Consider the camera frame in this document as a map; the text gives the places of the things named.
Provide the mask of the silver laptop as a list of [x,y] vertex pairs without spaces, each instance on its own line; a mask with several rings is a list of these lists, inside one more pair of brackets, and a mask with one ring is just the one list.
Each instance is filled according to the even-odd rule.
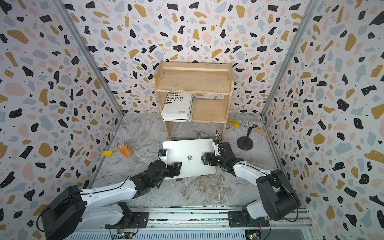
[[167,150],[166,165],[182,162],[181,172],[174,179],[198,177],[216,173],[216,167],[205,166],[201,157],[205,153],[214,153],[213,139],[168,141],[162,143],[163,150]]

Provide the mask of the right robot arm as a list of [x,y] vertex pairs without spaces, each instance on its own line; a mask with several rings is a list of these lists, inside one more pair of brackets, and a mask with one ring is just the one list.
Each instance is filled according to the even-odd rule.
[[201,161],[206,166],[220,167],[258,188],[260,199],[242,207],[241,219],[246,225],[260,218],[279,221],[291,212],[298,211],[301,206],[287,176],[279,169],[263,170],[235,157],[230,149],[225,148],[219,148],[215,153],[205,153]]

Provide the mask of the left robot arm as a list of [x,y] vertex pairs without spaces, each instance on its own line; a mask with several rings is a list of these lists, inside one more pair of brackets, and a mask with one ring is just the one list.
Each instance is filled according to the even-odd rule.
[[147,170],[122,183],[83,190],[70,186],[41,211],[42,231],[47,240],[63,240],[80,229],[145,228],[127,201],[159,188],[165,178],[179,176],[181,168],[181,162],[166,165],[156,160]]

